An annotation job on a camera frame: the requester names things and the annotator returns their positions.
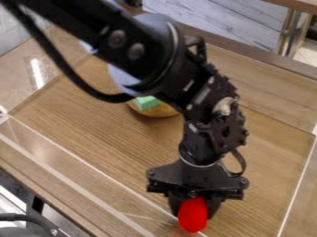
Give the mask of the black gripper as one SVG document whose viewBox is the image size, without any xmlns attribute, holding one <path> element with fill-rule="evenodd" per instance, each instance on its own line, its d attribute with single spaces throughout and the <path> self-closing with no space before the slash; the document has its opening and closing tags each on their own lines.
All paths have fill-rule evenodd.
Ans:
<svg viewBox="0 0 317 237">
<path fill-rule="evenodd" d="M 202 196 L 208 199 L 209 218 L 213 218 L 225 199 L 241 200 L 249 187 L 244 177 L 246 162 L 237 156 L 242 166 L 241 172 L 230 171 L 224 160 L 208 166 L 196 166 L 182 158 L 177 162 L 146 171 L 147 192 L 161 193 L 169 198 L 172 213 L 178 217 L 182 200 Z"/>
</svg>

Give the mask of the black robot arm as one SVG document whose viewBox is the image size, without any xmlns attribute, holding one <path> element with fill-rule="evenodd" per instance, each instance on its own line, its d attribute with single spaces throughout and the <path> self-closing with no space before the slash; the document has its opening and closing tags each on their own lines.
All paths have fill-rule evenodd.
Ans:
<svg viewBox="0 0 317 237">
<path fill-rule="evenodd" d="M 0 0 L 73 83 L 113 104 L 153 95 L 184 116 L 177 162 L 147 171 L 147 190 L 164 194 L 176 215 L 193 198 L 214 215 L 229 200 L 241 200 L 249 180 L 228 170 L 226 155 L 245 145 L 249 130 L 236 86 L 209 63 L 206 42 L 189 37 L 159 14 L 131 15 L 106 0 Z M 40 30 L 34 16 L 63 28 L 109 63 L 121 92 L 105 94 L 75 73 Z"/>
</svg>

